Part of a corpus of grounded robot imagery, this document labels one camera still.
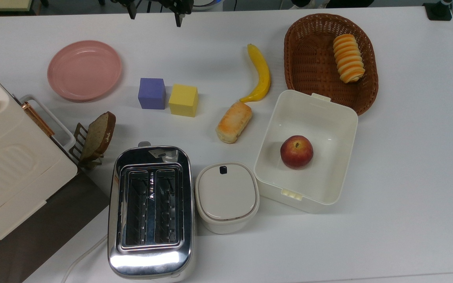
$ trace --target toaster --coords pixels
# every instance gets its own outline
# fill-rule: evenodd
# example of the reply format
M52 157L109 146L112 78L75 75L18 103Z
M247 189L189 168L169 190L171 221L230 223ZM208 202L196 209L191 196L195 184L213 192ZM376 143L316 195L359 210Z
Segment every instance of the toaster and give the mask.
M115 162L108 261L121 277L178 282L194 269L195 202L188 156L136 147Z

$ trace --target yellow banana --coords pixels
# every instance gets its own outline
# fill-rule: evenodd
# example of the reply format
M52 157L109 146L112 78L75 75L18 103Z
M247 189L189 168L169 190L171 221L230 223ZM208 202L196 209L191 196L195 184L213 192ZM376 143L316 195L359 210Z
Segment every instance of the yellow banana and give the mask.
M243 103L261 100L270 88L270 70L263 54L253 44L248 44L248 54L258 72L258 84L248 96L239 99Z

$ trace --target wicker basket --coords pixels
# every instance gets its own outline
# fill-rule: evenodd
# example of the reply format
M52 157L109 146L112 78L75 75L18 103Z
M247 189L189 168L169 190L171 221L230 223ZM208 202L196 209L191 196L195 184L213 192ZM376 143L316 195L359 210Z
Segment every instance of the wicker basket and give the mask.
M345 33L356 37L365 64L365 75L349 84L340 80L333 54L333 39ZM327 96L358 115L370 108L379 91L370 39L355 23L338 15L308 15L289 28L284 39L284 75L289 89Z

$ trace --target robotic arm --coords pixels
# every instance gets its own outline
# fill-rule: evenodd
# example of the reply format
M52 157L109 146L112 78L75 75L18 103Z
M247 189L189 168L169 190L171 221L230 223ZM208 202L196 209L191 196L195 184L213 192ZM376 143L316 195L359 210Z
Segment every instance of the robotic arm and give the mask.
M162 4L162 6L171 10L176 17L176 25L181 27L183 18L186 14L192 13L193 0L151 0L156 1ZM127 7L129 16L131 19L135 19L135 14L137 13L136 5L134 0L111 0L113 3L119 2L122 6Z

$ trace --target red apple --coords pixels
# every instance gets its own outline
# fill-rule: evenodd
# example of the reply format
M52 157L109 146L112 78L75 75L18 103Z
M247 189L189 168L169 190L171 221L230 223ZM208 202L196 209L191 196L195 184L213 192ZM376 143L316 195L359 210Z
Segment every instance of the red apple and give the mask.
M312 144L304 136L291 136L281 146L281 159L292 169L304 167L313 156Z

